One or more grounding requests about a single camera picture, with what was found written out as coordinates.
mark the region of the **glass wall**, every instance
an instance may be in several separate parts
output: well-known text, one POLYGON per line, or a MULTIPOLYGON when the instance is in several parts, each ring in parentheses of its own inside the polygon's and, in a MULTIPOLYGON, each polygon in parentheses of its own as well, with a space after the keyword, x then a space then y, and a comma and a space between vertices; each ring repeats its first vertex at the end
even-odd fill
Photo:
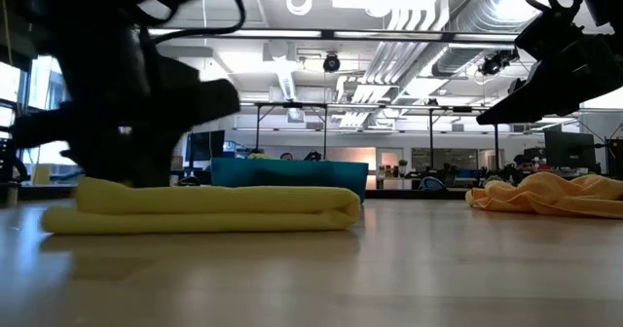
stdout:
MULTIPOLYGON (((411 154, 411 167, 416 171, 425 170, 430 166, 429 148, 413 148, 411 154)), ((475 170, 479 167, 477 149, 435 148, 433 154, 434 169, 443 169, 444 164, 454 165, 460 170, 475 170)))

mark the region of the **computer monitor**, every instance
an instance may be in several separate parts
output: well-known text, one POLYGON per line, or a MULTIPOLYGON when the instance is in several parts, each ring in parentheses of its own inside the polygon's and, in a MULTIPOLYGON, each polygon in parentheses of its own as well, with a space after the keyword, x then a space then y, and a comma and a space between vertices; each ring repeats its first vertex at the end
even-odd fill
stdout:
POLYGON ((225 131, 189 133, 186 144, 186 161, 204 162, 223 155, 225 131))
POLYGON ((545 131, 547 164, 556 167, 594 168, 595 139, 590 133, 545 131))

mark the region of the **yellow towel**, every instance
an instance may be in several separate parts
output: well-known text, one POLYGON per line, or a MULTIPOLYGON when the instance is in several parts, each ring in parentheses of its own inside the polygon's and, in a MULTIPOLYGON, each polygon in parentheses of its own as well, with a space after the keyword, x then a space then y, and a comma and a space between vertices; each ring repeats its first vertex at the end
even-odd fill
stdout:
POLYGON ((470 206, 483 210, 590 216, 623 219, 623 181, 587 175, 567 181, 550 172, 528 176, 514 187, 492 181, 465 195, 470 206))
POLYGON ((359 197, 324 187, 133 189, 85 177, 77 210, 52 207, 43 230, 63 235, 344 230, 359 218, 359 197))

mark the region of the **security camera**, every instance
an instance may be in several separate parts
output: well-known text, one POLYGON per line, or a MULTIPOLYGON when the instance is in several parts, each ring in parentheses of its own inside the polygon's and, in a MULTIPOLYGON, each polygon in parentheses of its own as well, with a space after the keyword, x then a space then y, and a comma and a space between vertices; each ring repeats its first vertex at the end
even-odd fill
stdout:
POLYGON ((340 70, 340 60, 338 59, 337 54, 328 54, 324 59, 324 64, 322 65, 324 71, 327 73, 335 73, 340 70))

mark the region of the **metal frame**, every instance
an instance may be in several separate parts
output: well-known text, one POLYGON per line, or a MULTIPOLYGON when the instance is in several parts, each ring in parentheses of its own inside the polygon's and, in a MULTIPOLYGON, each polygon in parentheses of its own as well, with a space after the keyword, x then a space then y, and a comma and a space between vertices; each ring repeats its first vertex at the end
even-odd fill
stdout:
POLYGON ((269 115, 275 109, 275 107, 299 108, 299 109, 310 107, 313 110, 313 112, 320 118, 320 120, 324 122, 324 129, 322 133, 323 134, 322 159, 324 160, 327 159, 327 121, 329 117, 328 104, 326 103, 302 103, 302 102, 256 102, 255 106, 257 107, 257 124, 255 126, 255 148, 256 149, 260 148, 260 122, 262 122, 262 120, 266 118, 266 116, 269 115), (268 112, 266 112, 266 114, 261 115, 261 110, 262 110, 262 107, 264 106, 269 106, 271 107, 271 109, 268 112), (320 114, 318 114, 318 112, 313 108, 324 109, 324 119, 322 119, 320 114))
MULTIPOLYGON (((408 109, 408 110, 426 109, 428 110, 428 121, 429 121, 428 134, 430 138, 429 149, 430 149, 430 167, 431 168, 434 167, 434 162, 435 162, 433 126, 436 123, 436 121, 433 121, 434 111, 441 110, 444 112, 453 111, 454 113, 471 113, 472 111, 486 111, 487 110, 486 107, 471 107, 471 106, 454 106, 454 107, 452 106, 426 106, 426 105, 392 106, 392 105, 382 105, 382 104, 366 105, 366 104, 334 104, 334 103, 302 103, 302 102, 254 102, 252 104, 257 107, 257 124, 255 126, 255 148, 260 148, 260 122, 262 122, 262 120, 266 118, 266 116, 269 115, 275 109, 275 107, 282 107, 282 108, 310 107, 313 110, 313 112, 318 116, 318 118, 320 118, 320 120, 324 123, 324 129, 323 129, 324 147, 323 147, 322 158, 325 160, 326 160, 326 155, 327 155, 327 121, 328 121, 329 108, 351 108, 351 107, 359 108, 360 106, 361 108, 374 109, 374 110, 383 109, 383 108, 408 109), (266 112, 264 115, 262 115, 261 110, 262 110, 262 107, 264 106, 270 106, 271 109, 268 112, 266 112), (313 108, 324 109, 324 119, 313 108)), ((495 139, 495 170, 498 171, 499 170, 499 131, 497 129, 497 125, 494 125, 494 139, 495 139)))
MULTIPOLYGON (((204 28, 152 28, 153 36, 179 30, 204 28)), ((394 30, 335 30, 335 29, 267 29, 244 28, 231 34, 202 34, 194 38, 244 39, 244 40, 320 40, 320 41, 386 41, 421 42, 441 44, 478 44, 483 47, 514 45, 519 33, 473 33, 456 31, 394 31, 394 30)))

